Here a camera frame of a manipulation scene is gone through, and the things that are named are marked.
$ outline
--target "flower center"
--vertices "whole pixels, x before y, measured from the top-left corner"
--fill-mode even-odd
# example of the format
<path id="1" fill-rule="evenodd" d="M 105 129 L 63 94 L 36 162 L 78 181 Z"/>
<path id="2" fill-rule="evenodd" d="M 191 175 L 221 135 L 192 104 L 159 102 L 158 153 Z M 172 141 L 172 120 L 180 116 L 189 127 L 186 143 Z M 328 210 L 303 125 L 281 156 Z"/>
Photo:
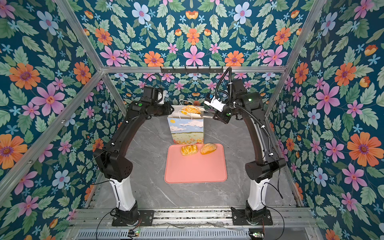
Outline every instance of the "flower center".
<path id="1" fill-rule="evenodd" d="M 0 149 L 0 156 L 8 157 L 13 153 L 13 148 L 10 146 L 4 147 L 3 149 Z"/>
<path id="2" fill-rule="evenodd" d="M 49 96 L 49 97 L 46 99 L 46 102 L 47 102 L 48 104 L 52 104 L 52 103 L 55 102 L 55 98 L 54 98 L 53 96 Z"/>
<path id="3" fill-rule="evenodd" d="M 347 71 L 344 71 L 341 75 L 342 78 L 346 78 L 348 76 L 348 72 Z"/>
<path id="4" fill-rule="evenodd" d="M 31 78 L 31 74 L 29 72 L 24 72 L 20 75 L 20 78 L 24 81 L 28 81 Z"/>
<path id="5" fill-rule="evenodd" d="M 362 154 L 366 155 L 369 153 L 369 147 L 366 144 L 362 144 L 359 146 L 359 150 Z"/>

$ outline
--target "golden brown pastry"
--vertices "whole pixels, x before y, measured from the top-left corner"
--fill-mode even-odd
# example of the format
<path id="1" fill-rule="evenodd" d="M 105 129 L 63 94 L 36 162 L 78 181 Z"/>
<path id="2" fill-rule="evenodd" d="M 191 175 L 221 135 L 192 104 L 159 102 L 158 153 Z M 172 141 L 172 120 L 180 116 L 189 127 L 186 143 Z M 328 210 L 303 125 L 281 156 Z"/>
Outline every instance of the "golden brown pastry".
<path id="1" fill-rule="evenodd" d="M 217 149 L 217 146 L 215 144 L 207 143 L 201 148 L 200 153 L 204 155 L 204 154 L 214 152 L 216 149 Z"/>
<path id="2" fill-rule="evenodd" d="M 188 115 L 187 113 L 201 114 L 200 110 L 192 105 L 184 106 L 181 110 L 181 113 L 185 115 Z"/>
<path id="3" fill-rule="evenodd" d="M 192 154 L 197 153 L 197 146 L 196 145 L 188 145 L 188 146 L 183 146 L 181 147 L 181 154 L 183 156 L 189 156 Z"/>

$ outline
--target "pink tray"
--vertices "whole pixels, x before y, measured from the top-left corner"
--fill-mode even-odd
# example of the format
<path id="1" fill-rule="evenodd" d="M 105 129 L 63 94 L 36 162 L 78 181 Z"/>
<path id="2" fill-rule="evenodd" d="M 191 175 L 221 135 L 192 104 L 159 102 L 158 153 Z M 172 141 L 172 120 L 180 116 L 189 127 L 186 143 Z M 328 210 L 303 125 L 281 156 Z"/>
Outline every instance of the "pink tray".
<path id="1" fill-rule="evenodd" d="M 202 155 L 204 144 L 196 144 L 198 153 L 183 156 L 181 147 L 189 144 L 175 144 L 168 148 L 167 166 L 164 180 L 166 183 L 224 182 L 227 179 L 224 147 L 215 143 L 216 151 Z"/>

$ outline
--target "floral wallpaper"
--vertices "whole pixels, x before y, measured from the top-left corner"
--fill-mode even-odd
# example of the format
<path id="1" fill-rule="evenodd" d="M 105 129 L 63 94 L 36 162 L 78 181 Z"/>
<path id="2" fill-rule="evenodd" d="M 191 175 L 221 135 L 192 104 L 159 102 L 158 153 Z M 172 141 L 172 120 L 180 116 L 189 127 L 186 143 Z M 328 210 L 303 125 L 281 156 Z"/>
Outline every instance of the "floral wallpaper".
<path id="1" fill-rule="evenodd" d="M 110 140 L 122 118 L 100 81 L 2 204 L 0 239 L 62 239 L 96 181 L 93 152 Z"/>
<path id="2" fill-rule="evenodd" d="M 384 238 L 383 7 L 326 5 L 270 115 L 327 240 Z"/>
<path id="3" fill-rule="evenodd" d="M 0 17 L 1 180 L 95 69 L 53 2 L 1 0 Z"/>
<path id="4" fill-rule="evenodd" d="M 76 12 L 106 66 L 277 66 L 295 45 L 313 0 L 145 0 L 79 2 Z M 306 57 L 303 49 L 301 56 Z M 169 101 L 196 105 L 219 76 L 112 74 L 127 103 L 145 84 L 162 87 Z M 267 101 L 280 74 L 239 73 L 249 91 Z"/>

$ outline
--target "pink flower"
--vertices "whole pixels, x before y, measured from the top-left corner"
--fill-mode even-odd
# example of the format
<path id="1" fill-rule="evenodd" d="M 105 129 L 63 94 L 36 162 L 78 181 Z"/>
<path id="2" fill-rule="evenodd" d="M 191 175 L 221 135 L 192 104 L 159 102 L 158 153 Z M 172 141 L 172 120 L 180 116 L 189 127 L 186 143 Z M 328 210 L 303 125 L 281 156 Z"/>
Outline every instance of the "pink flower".
<path id="1" fill-rule="evenodd" d="M 352 104 L 348 104 L 347 107 L 349 108 L 347 110 L 347 113 L 348 114 L 352 114 L 353 118 L 356 117 L 356 113 L 359 114 L 359 115 L 362 114 L 362 111 L 360 109 L 363 107 L 363 104 L 362 103 L 358 104 L 357 100 L 353 101 L 353 105 Z"/>
<path id="2" fill-rule="evenodd" d="M 293 109 L 293 112 L 292 112 L 292 115 L 295 117 L 295 118 L 297 118 L 297 116 L 299 115 L 299 110 L 300 110 L 300 108 L 298 108 L 298 107 L 294 107 L 294 109 Z"/>
<path id="3" fill-rule="evenodd" d="M 299 88 L 295 87 L 295 91 L 292 93 L 293 101 L 300 102 L 300 97 L 302 95 L 303 95 L 303 93 L 301 93 L 301 87 L 299 87 Z"/>
<path id="4" fill-rule="evenodd" d="M 355 172 L 355 167 L 351 163 L 348 165 L 348 169 L 349 171 L 346 168 L 342 169 L 343 173 L 348 176 L 344 179 L 346 184 L 350 184 L 352 182 L 352 187 L 355 191 L 359 190 L 359 184 L 363 187 L 368 186 L 367 183 L 360 178 L 364 175 L 364 170 L 358 169 Z"/>
<path id="5" fill-rule="evenodd" d="M 288 92 L 291 90 L 291 87 L 293 87 L 293 77 L 288 77 L 287 80 L 285 80 L 285 90 L 288 90 Z"/>
<path id="6" fill-rule="evenodd" d="M 288 157 L 287 157 L 288 149 L 284 149 L 283 144 L 279 143 L 279 146 L 280 146 L 281 152 L 283 153 L 283 157 L 284 157 L 285 161 L 288 162 Z"/>
<path id="7" fill-rule="evenodd" d="M 0 17 L 5 18 L 5 17 L 10 17 L 12 19 L 15 19 L 15 16 L 13 15 L 15 8 L 12 7 L 11 5 L 7 5 L 7 0 L 0 0 Z"/>
<path id="8" fill-rule="evenodd" d="M 180 89 L 184 89 L 184 84 L 180 83 L 180 80 L 175 83 L 175 89 L 177 88 L 177 90 L 180 90 Z"/>
<path id="9" fill-rule="evenodd" d="M 91 102 L 93 102 L 93 96 L 94 96 L 95 94 L 93 93 L 93 92 L 90 92 L 89 94 L 88 94 L 88 96 L 85 98 L 85 102 L 87 103 L 88 101 L 91 101 Z"/>
<path id="10" fill-rule="evenodd" d="M 213 83 L 212 81 L 210 83 L 207 84 L 208 85 L 208 89 L 215 89 L 216 88 L 216 83 Z"/>
<path id="11" fill-rule="evenodd" d="M 67 217 L 67 220 L 68 221 L 71 221 L 72 220 L 72 218 L 74 218 L 75 216 L 76 216 L 76 209 L 73 209 L 72 211 L 70 211 L 69 213 L 68 213 L 68 217 Z"/>
<path id="12" fill-rule="evenodd" d="M 103 81 L 100 80 L 98 83 L 97 83 L 97 86 L 96 86 L 96 90 L 99 92 L 100 90 L 103 90 Z"/>
<path id="13" fill-rule="evenodd" d="M 211 48 L 209 50 L 212 51 L 212 54 L 214 54 L 214 53 L 218 53 L 219 49 L 220 47 L 217 45 L 217 43 L 215 43 L 215 45 L 211 44 Z"/>
<path id="14" fill-rule="evenodd" d="M 60 146 L 61 147 L 59 147 L 58 150 L 61 151 L 62 155 L 64 155 L 65 152 L 70 152 L 71 151 L 70 147 L 72 146 L 72 144 L 70 144 L 68 141 L 66 141 L 66 142 L 61 142 Z"/>
<path id="15" fill-rule="evenodd" d="M 216 79 L 220 79 L 223 76 L 223 74 L 218 74 L 216 76 Z M 224 76 L 224 80 L 229 80 L 229 77 L 227 75 Z"/>
<path id="16" fill-rule="evenodd" d="M 283 64 L 283 60 L 281 60 L 280 58 L 285 57 L 288 54 L 288 52 L 281 52 L 282 50 L 283 50 L 283 45 L 280 45 L 279 47 L 277 47 L 276 52 L 273 51 L 272 49 L 269 49 L 268 50 L 269 58 L 265 58 L 263 60 L 263 63 L 269 63 L 268 66 L 274 66 L 275 63 L 276 65 Z"/>
<path id="17" fill-rule="evenodd" d="M 101 52 L 100 55 L 104 58 L 108 58 L 107 60 L 108 66 L 112 66 L 114 64 L 115 66 L 120 67 L 121 66 L 120 63 L 126 63 L 124 59 L 119 58 L 120 57 L 119 50 L 114 50 L 112 53 L 112 50 L 107 46 L 104 46 L 104 50 L 106 51 L 106 53 Z"/>
<path id="18" fill-rule="evenodd" d="M 124 57 L 125 60 L 131 59 L 130 55 L 131 53 L 127 52 L 127 50 L 120 50 L 120 57 Z"/>
<path id="19" fill-rule="evenodd" d="M 324 78 L 323 77 L 321 77 L 320 79 L 317 79 L 316 80 L 316 84 L 314 85 L 315 87 L 316 87 L 316 90 L 318 91 L 319 89 L 323 89 L 323 85 L 325 84 L 325 81 L 323 81 L 324 80 Z"/>
<path id="20" fill-rule="evenodd" d="M 312 152 L 315 152 L 316 154 L 319 154 L 319 150 L 321 150 L 320 141 L 313 140 L 313 143 L 311 143 Z"/>
<path id="21" fill-rule="evenodd" d="M 85 109 L 85 111 L 86 111 L 85 114 L 86 114 L 89 118 L 95 116 L 95 114 L 94 114 L 95 109 L 92 109 L 92 107 L 87 107 L 87 108 Z"/>
<path id="22" fill-rule="evenodd" d="M 338 144 L 336 145 L 336 139 L 332 139 L 332 145 L 329 143 L 329 142 L 326 142 L 325 143 L 325 146 L 330 149 L 328 150 L 325 154 L 327 156 L 332 156 L 332 160 L 334 162 L 337 162 L 337 157 L 339 157 L 340 159 L 344 159 L 344 154 L 342 152 L 340 152 L 341 150 L 344 149 L 344 145 L 343 144 Z"/>
<path id="23" fill-rule="evenodd" d="M 25 187 L 33 187 L 33 181 L 30 179 L 36 177 L 36 175 L 37 175 L 36 171 L 30 172 L 27 175 L 25 175 L 25 177 L 23 177 L 20 180 L 19 184 L 16 186 L 15 194 L 19 195 L 23 191 L 24 186 Z"/>
<path id="24" fill-rule="evenodd" d="M 351 199 L 351 194 L 349 192 L 347 192 L 347 195 L 342 193 L 341 196 L 344 198 L 343 200 L 341 200 L 341 203 L 344 204 L 344 205 L 347 205 L 348 211 L 351 211 L 352 209 L 354 211 L 358 210 L 358 208 L 355 206 L 355 204 L 358 201 L 356 199 L 354 199 L 354 198 Z"/>
<path id="25" fill-rule="evenodd" d="M 247 89 L 247 88 L 251 88 L 251 87 L 252 87 L 252 82 L 251 82 L 251 80 L 249 80 L 248 82 L 245 81 L 245 82 L 244 82 L 244 87 L 245 87 L 245 89 Z"/>
<path id="26" fill-rule="evenodd" d="M 45 157 L 52 157 L 52 152 L 48 151 L 53 148 L 53 144 L 48 144 L 44 152 L 39 156 L 39 162 L 43 162 L 45 160 Z"/>
<path id="27" fill-rule="evenodd" d="M 144 88 L 146 85 L 147 85 L 147 83 L 139 81 L 139 88 Z"/>
<path id="28" fill-rule="evenodd" d="M 365 18 L 365 15 L 367 15 L 367 10 L 370 10 L 375 5 L 372 3 L 372 0 L 361 0 L 360 2 L 361 6 L 357 6 L 354 10 L 355 15 L 354 20 L 358 19 L 359 17 Z"/>
<path id="29" fill-rule="evenodd" d="M 162 81 L 167 80 L 167 82 L 169 82 L 169 83 L 170 83 L 171 79 L 175 79 L 175 77 L 172 75 L 172 73 L 160 73 L 160 75 L 162 76 L 161 77 Z"/>
<path id="30" fill-rule="evenodd" d="M 144 74 L 143 78 L 148 79 L 150 82 L 152 82 L 152 79 L 156 79 L 154 73 L 143 73 L 143 74 Z"/>
<path id="31" fill-rule="evenodd" d="M 33 103 L 29 102 L 28 106 L 24 105 L 22 108 L 25 110 L 23 112 L 24 116 L 29 115 L 31 119 L 35 118 L 35 115 L 40 115 L 40 112 L 37 111 L 39 109 L 39 106 L 34 106 Z"/>
<path id="32" fill-rule="evenodd" d="M 55 94 L 55 86 L 50 83 L 48 84 L 47 91 L 42 87 L 37 87 L 37 92 L 42 96 L 32 98 L 31 102 L 36 105 L 43 105 L 44 107 L 41 109 L 43 116 L 47 116 L 51 113 L 51 108 L 53 112 L 56 114 L 61 113 L 64 109 L 64 105 L 59 102 L 59 100 L 63 100 L 65 97 L 64 93 L 56 93 Z"/>
<path id="33" fill-rule="evenodd" d="M 246 75 L 246 73 L 237 73 L 236 75 L 235 75 L 235 79 L 243 79 L 243 78 L 247 78 L 247 75 Z"/>
<path id="34" fill-rule="evenodd" d="M 178 51 L 179 49 L 176 47 L 176 44 L 169 44 L 169 47 L 168 47 L 168 50 L 169 50 L 169 53 L 174 53 L 176 54 L 176 51 Z"/>
<path id="35" fill-rule="evenodd" d="M 268 56 L 268 52 L 266 50 L 264 50 L 264 49 L 262 49 L 257 54 L 258 54 L 257 58 L 261 58 L 261 59 L 264 59 L 264 57 Z"/>
<path id="36" fill-rule="evenodd" d="M 26 216 L 31 215 L 32 209 L 35 209 L 39 204 L 35 203 L 39 200 L 39 197 L 34 197 L 32 199 L 31 195 L 27 196 L 25 202 L 19 203 L 19 217 L 25 213 Z"/>
<path id="37" fill-rule="evenodd" d="M 292 169 L 292 172 L 296 172 L 297 166 L 295 165 L 295 163 L 291 164 L 291 169 Z"/>
<path id="38" fill-rule="evenodd" d="M 60 91 L 64 91 L 64 88 L 67 86 L 67 85 L 65 85 L 63 83 L 63 79 L 62 78 L 61 79 L 55 78 L 55 81 L 52 82 L 52 84 L 56 86 L 55 87 L 56 90 L 60 89 Z"/>
<path id="39" fill-rule="evenodd" d="M 183 53 L 184 57 L 189 58 L 187 62 L 185 63 L 187 66 L 191 65 L 193 63 L 193 66 L 197 65 L 203 65 L 203 61 L 200 59 L 204 57 L 205 53 L 203 52 L 197 52 L 197 47 L 195 45 L 192 45 L 191 47 L 191 53 Z"/>
<path id="40" fill-rule="evenodd" d="M 220 4 L 220 0 L 209 0 L 211 3 L 215 2 L 216 5 L 219 5 Z"/>
<path id="41" fill-rule="evenodd" d="M 173 0 L 163 0 L 163 4 L 166 6 L 168 2 L 173 2 Z"/>
<path id="42" fill-rule="evenodd" d="M 329 91 L 329 84 L 325 83 L 323 87 L 323 92 L 324 93 L 316 93 L 316 98 L 321 100 L 317 103 L 316 109 L 322 109 L 324 107 L 324 112 L 326 115 L 328 115 L 331 111 L 330 105 L 334 107 L 340 105 L 338 98 L 333 98 L 333 96 L 335 96 L 339 92 L 339 86 L 335 86 Z"/>

